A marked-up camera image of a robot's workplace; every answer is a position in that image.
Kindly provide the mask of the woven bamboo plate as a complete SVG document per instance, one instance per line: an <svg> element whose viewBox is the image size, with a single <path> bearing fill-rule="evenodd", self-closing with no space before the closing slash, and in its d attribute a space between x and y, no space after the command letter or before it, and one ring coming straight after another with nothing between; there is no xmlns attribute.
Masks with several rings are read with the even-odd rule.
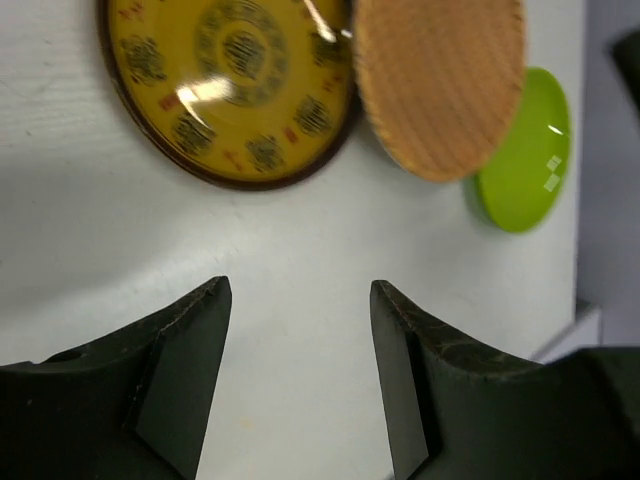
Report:
<svg viewBox="0 0 640 480"><path fill-rule="evenodd" d="M480 170L524 89L524 2L357 1L353 34L362 103L394 161L432 182Z"/></svg>

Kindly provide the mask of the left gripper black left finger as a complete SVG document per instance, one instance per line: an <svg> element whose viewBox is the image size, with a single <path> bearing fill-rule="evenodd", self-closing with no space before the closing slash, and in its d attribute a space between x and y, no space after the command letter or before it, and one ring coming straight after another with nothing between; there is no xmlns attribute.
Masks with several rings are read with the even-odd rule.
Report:
<svg viewBox="0 0 640 480"><path fill-rule="evenodd" d="M5 479L192 479L228 333L230 282L44 362L1 369Z"/></svg>

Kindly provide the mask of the lime green plate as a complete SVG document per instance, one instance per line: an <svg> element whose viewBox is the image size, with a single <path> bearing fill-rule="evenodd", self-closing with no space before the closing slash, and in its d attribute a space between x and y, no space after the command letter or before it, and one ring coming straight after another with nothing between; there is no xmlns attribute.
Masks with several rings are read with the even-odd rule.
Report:
<svg viewBox="0 0 640 480"><path fill-rule="evenodd" d="M562 83L544 68L528 68L505 139L463 183L471 218L508 234L537 228L562 195L572 141L572 111Z"/></svg>

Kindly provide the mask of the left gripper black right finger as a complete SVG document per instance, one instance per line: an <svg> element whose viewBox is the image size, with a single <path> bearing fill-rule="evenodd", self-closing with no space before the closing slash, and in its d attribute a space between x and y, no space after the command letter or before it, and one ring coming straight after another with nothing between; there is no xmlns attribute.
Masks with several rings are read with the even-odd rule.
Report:
<svg viewBox="0 0 640 480"><path fill-rule="evenodd" d="M639 351L539 364L484 344L384 280L370 317L398 479L635 479Z"/></svg>

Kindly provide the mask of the yellow patterned plate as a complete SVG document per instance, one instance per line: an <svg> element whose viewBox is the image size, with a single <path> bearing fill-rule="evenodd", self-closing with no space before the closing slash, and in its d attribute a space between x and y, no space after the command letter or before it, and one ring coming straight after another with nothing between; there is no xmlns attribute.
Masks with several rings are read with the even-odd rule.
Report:
<svg viewBox="0 0 640 480"><path fill-rule="evenodd" d="M99 1L114 88L167 158L213 184L303 181L361 114L349 1Z"/></svg>

